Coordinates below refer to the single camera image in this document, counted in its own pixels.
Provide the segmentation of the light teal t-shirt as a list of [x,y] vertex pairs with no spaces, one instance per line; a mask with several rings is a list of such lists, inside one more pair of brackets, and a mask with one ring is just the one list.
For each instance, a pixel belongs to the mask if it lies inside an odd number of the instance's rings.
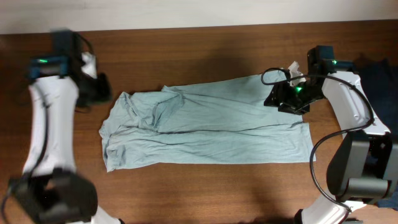
[[99,130],[107,171],[157,163],[308,162],[301,116],[264,106],[281,72],[121,93]]

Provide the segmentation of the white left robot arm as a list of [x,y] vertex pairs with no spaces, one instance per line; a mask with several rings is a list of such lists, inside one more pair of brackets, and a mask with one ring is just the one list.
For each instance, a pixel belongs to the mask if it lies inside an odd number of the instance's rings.
[[11,179],[14,197],[34,223],[122,223],[98,205],[95,186],[76,173],[73,119],[77,78],[100,79],[96,58],[84,52],[77,70],[66,56],[34,59],[29,72],[32,135],[22,176]]

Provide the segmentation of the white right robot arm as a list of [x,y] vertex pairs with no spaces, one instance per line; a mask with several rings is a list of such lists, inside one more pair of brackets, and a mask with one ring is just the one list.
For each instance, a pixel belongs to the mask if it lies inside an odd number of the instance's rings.
[[[391,197],[397,186],[397,137],[374,112],[352,62],[320,59],[306,75],[297,71],[296,64],[275,71],[285,78],[270,84],[265,106],[302,115],[310,104],[326,99],[340,125],[339,131],[321,138],[311,150],[310,175],[321,195],[295,214],[294,223],[350,223],[354,211]],[[335,136],[343,141],[328,165],[327,188],[322,189],[314,157],[321,144]]]

